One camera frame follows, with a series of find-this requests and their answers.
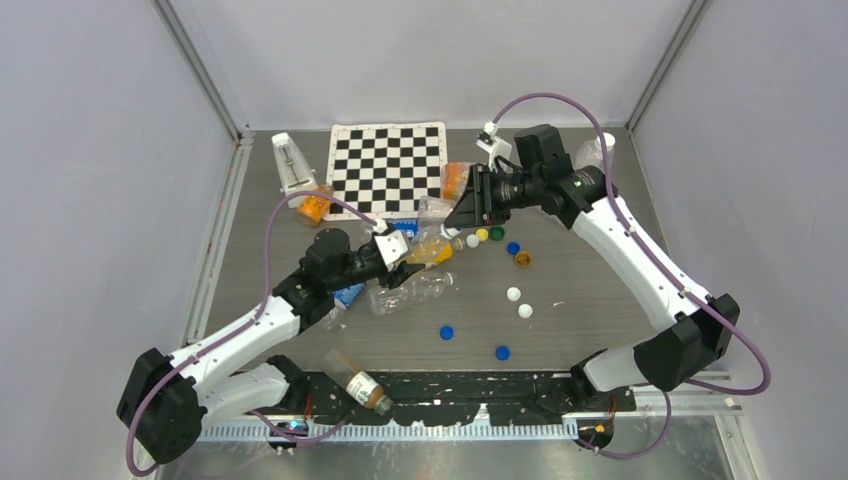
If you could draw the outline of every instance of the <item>gray wall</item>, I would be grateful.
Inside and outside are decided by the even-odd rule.
[[[230,110],[274,130],[421,120],[479,128],[541,90],[623,124],[689,0],[178,3]],[[505,125],[538,121],[586,124],[542,101]]]
[[[713,2],[636,139],[674,257],[742,306],[770,478],[845,478],[848,9]],[[726,364],[759,381],[739,343]]]
[[[232,144],[150,2],[0,19],[2,477],[127,478],[118,398],[177,345]]]

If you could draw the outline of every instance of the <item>purple cable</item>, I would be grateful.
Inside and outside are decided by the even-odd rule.
[[[334,433],[341,430],[341,428],[345,424],[344,421],[341,421],[341,422],[337,423],[333,428],[329,429],[325,433],[322,433],[321,435],[318,435],[317,437],[297,438],[297,437],[292,437],[291,435],[287,434],[283,429],[274,425],[274,422],[272,422],[268,417],[266,417],[265,415],[262,415],[258,411],[251,410],[250,413],[251,413],[251,415],[254,415],[257,418],[259,418],[259,420],[261,420],[262,423],[264,423],[265,425],[268,425],[268,428],[270,428],[271,431],[274,432],[274,434],[276,434],[277,436],[282,437],[285,440],[288,440],[289,442],[296,443],[298,445],[298,448],[309,448],[309,447],[314,446],[315,444],[319,443],[321,440],[324,440],[325,438],[331,437]]]
[[[603,159],[604,159],[604,174],[605,174],[605,177],[606,177],[607,198],[609,199],[610,206],[612,206],[612,209],[615,212],[616,217],[618,217],[618,221],[624,226],[625,230],[630,230],[630,228],[631,228],[630,222],[627,220],[627,217],[624,215],[624,213],[621,211],[621,208],[618,206],[618,203],[615,201],[615,192],[613,190],[613,185],[612,185],[612,162],[610,161],[609,154],[607,153],[607,142],[606,142],[606,139],[604,138],[604,130],[601,128],[601,125],[600,125],[600,123],[598,123],[598,120],[595,119],[595,117],[588,110],[586,110],[585,107],[583,107],[579,103],[575,102],[574,100],[572,100],[572,99],[570,99],[566,96],[559,95],[557,93],[531,93],[531,94],[528,94],[528,95],[523,95],[521,97],[518,97],[515,100],[506,104],[506,106],[504,108],[502,108],[501,111],[498,112],[497,115],[495,115],[495,119],[492,120],[492,122],[498,123],[498,121],[500,121],[501,117],[503,117],[504,114],[506,114],[506,112],[508,112],[512,107],[518,105],[519,103],[521,103],[525,100],[530,100],[531,98],[553,98],[555,100],[565,102],[565,103],[571,105],[572,107],[576,108],[577,110],[580,110],[580,112],[583,113],[583,115],[585,115],[586,118],[589,119],[589,121],[592,123],[592,126],[595,127],[595,132],[597,132],[598,138],[601,141],[601,154],[603,155]],[[681,291],[681,292],[684,291],[685,285],[683,284],[683,282],[678,280],[677,277],[671,271],[669,271],[669,269],[666,268],[665,265],[663,265],[663,263],[660,261],[659,258],[657,258],[656,255],[654,255],[654,253],[651,251],[651,249],[648,247],[648,244],[645,243],[645,241],[642,239],[642,237],[636,232],[631,233],[630,237],[633,238],[633,241],[635,241],[636,244],[639,245],[639,248],[642,249],[642,252],[645,253],[645,256],[647,256],[648,259],[651,260],[651,263],[653,263],[657,267],[657,269],[659,269],[659,271],[663,273],[663,275],[668,279],[668,281],[671,282],[672,285],[674,285],[675,288],[678,289],[678,291]],[[686,298],[688,298],[689,300],[694,302],[696,305],[701,307],[702,310],[707,312],[718,323],[720,323],[723,327],[728,329],[732,335],[735,335],[736,338],[738,338],[739,341],[741,341],[746,347],[748,347],[748,350],[750,350],[751,353],[754,354],[754,357],[757,359],[757,362],[759,362],[760,368],[763,371],[762,382],[760,382],[760,384],[757,385],[754,388],[743,388],[743,389],[728,388],[728,387],[722,387],[722,386],[719,386],[719,385],[707,383],[707,382],[704,382],[704,381],[701,381],[701,380],[687,380],[686,382],[691,384],[691,385],[695,385],[695,386],[703,387],[703,388],[709,388],[711,390],[715,390],[717,392],[725,393],[725,394],[728,394],[728,395],[748,396],[748,395],[757,395],[759,393],[766,391],[766,389],[768,389],[769,385],[771,384],[771,367],[769,367],[768,361],[766,361],[766,357],[765,357],[765,355],[763,355],[763,352],[757,347],[756,344],[754,344],[754,342],[747,335],[745,335],[745,333],[743,333],[741,330],[736,328],[735,325],[730,323],[730,321],[728,321],[726,318],[724,318],[715,309],[713,309],[712,307],[707,305],[707,303],[705,301],[703,301],[702,299],[693,295],[689,291],[685,291],[685,294],[686,294]]]
[[[663,425],[663,429],[660,432],[657,439],[654,441],[654,443],[651,444],[650,447],[642,450],[641,452],[617,453],[617,452],[607,452],[606,450],[600,450],[599,449],[598,455],[601,455],[601,456],[607,457],[607,458],[615,458],[617,460],[632,460],[634,458],[643,457],[643,456],[653,452],[657,448],[659,448],[662,441],[665,440],[665,437],[668,435],[668,427],[671,426],[671,398],[669,398],[668,394],[665,393],[665,392],[660,392],[660,393],[662,393],[663,397],[665,397],[665,407],[666,407],[665,408],[665,425]],[[592,440],[594,440],[594,439],[595,439],[595,434],[592,434],[592,438],[590,438],[588,442],[583,440],[583,439],[578,438],[577,443],[579,443],[580,446],[582,446],[584,448],[587,448],[589,450],[594,450],[595,446],[592,445]]]
[[[135,415],[133,415],[132,422],[130,422],[129,433],[127,434],[127,444],[126,444],[126,448],[124,449],[124,454],[125,454],[125,457],[126,457],[126,460],[127,460],[127,468],[129,468],[130,473],[132,473],[136,477],[146,477],[146,476],[150,475],[151,473],[155,472],[156,468],[159,466],[159,464],[154,463],[147,470],[142,470],[142,469],[138,468],[138,466],[135,464],[135,456],[133,455],[133,446],[134,446],[133,441],[135,440],[135,435],[136,435],[136,432],[138,431],[138,424],[141,422],[141,416],[144,414],[144,411],[147,410],[147,407],[150,406],[150,403],[153,401],[153,398],[156,396],[156,394],[159,393],[159,391],[162,390],[162,388],[165,385],[167,385],[168,382],[170,382],[172,378],[176,377],[181,371],[185,370],[192,363],[200,360],[200,358],[206,356],[207,354],[209,354],[210,352],[212,352],[216,348],[220,347],[221,345],[229,342],[233,338],[244,333],[244,331],[247,330],[248,328],[252,327],[256,323],[257,319],[259,317],[261,317],[262,314],[265,312],[265,307],[268,305],[268,297],[271,295],[271,231],[274,228],[274,222],[277,220],[277,215],[279,215],[280,210],[282,210],[282,208],[286,204],[288,204],[292,199],[297,198],[297,197],[303,197],[303,196],[316,196],[316,197],[321,197],[321,198],[330,200],[330,201],[334,202],[335,204],[341,206],[342,208],[347,209],[348,211],[350,211],[351,213],[353,213],[357,217],[361,218],[366,223],[369,223],[371,225],[377,224],[376,221],[372,220],[371,218],[366,216],[364,213],[353,208],[349,204],[343,202],[342,200],[339,200],[338,198],[333,197],[332,195],[329,195],[329,194],[326,194],[326,193],[323,193],[323,192],[318,192],[318,191],[294,192],[292,194],[287,195],[282,200],[280,200],[280,203],[277,204],[277,207],[274,209],[273,213],[271,213],[271,218],[268,219],[268,226],[265,228],[265,291],[264,291],[264,294],[262,296],[262,303],[259,304],[259,309],[256,311],[256,316],[254,316],[253,318],[251,318],[250,320],[248,320],[243,325],[236,328],[235,330],[233,330],[229,334],[224,335],[223,337],[221,337],[218,340],[210,343],[206,347],[203,347],[201,350],[199,350],[193,356],[185,359],[182,363],[180,363],[179,365],[174,367],[174,369],[172,369],[170,372],[165,374],[165,376],[162,377],[161,380],[156,382],[156,385],[154,385],[153,388],[151,388],[150,391],[147,392],[147,395],[144,396],[144,399],[141,401],[141,403],[138,405],[138,408],[135,411]]]

